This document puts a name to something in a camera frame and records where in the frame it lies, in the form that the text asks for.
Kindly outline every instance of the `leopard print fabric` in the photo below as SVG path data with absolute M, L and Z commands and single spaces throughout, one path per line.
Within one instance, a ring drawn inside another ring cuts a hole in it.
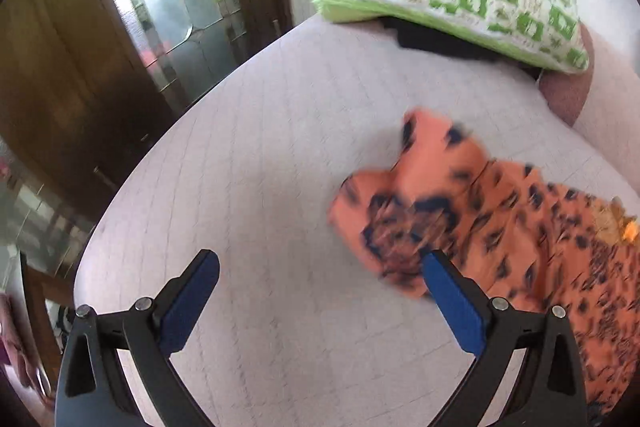
M 428 292 L 421 253 L 441 249 L 490 297 L 527 311 L 563 306 L 593 424 L 620 399 L 640 348 L 640 256 L 596 237 L 594 207 L 605 204 L 545 183 L 531 165 L 489 160 L 462 129 L 414 110 L 396 165 L 347 178 L 329 218 L 369 270 L 409 296 Z

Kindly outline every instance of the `black object under pillow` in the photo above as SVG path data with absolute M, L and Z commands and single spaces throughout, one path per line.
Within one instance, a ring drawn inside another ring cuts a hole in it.
M 380 17 L 380 22 L 385 28 L 392 28 L 397 31 L 398 44 L 402 48 L 437 53 L 445 57 L 464 58 L 466 60 L 483 60 L 485 62 L 504 60 L 504 55 L 498 52 L 415 22 L 388 16 Z M 535 80 L 538 79 L 542 72 L 542 68 L 529 66 L 522 62 L 519 62 L 518 66 Z

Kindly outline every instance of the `orange cloth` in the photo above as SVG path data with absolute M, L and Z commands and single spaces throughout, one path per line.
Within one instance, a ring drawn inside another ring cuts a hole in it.
M 560 304 L 577 339 L 587 397 L 606 413 L 636 369 L 640 258 L 633 245 L 596 237 L 607 203 L 545 184 L 531 165 L 489 160 L 451 121 L 405 115 L 390 171 L 345 180 L 329 219 L 362 263 L 409 296 L 427 292 L 420 250 L 441 249 L 490 297 L 518 309 Z

